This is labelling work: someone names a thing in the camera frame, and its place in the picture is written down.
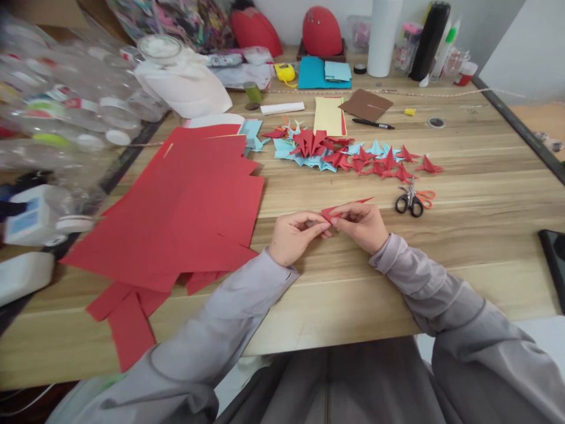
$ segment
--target person's right hand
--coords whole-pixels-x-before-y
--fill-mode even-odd
[[[374,255],[388,240],[388,231],[375,205],[351,202],[330,212],[331,224],[348,234],[364,250]]]

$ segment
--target pen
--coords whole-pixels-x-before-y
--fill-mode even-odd
[[[379,124],[378,122],[371,122],[360,118],[353,118],[353,122],[357,122],[357,124],[363,124],[363,125],[372,125],[373,127],[386,128],[387,130],[394,129],[392,125]]]

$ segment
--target person's left hand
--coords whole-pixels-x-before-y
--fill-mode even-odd
[[[321,234],[331,237],[331,224],[315,212],[297,212],[277,218],[272,233],[269,254],[276,263],[288,267],[306,251],[309,243]]]

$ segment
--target hand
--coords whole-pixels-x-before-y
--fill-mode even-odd
[[[297,212],[277,218],[272,233],[269,254],[281,266],[288,267],[300,258],[309,243],[321,234],[331,237],[331,224],[314,212]]]
[[[338,206],[330,212],[330,216],[339,214],[343,215],[341,218],[332,218],[331,224],[348,234],[371,255],[378,252],[387,242],[388,231],[377,206],[352,202]]]

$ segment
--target yellow tape measure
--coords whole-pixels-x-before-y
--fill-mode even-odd
[[[287,86],[295,88],[298,84],[290,85],[289,81],[294,81],[296,78],[296,73],[294,68],[290,64],[275,64],[275,71],[277,72],[277,77],[279,80],[284,82]]]

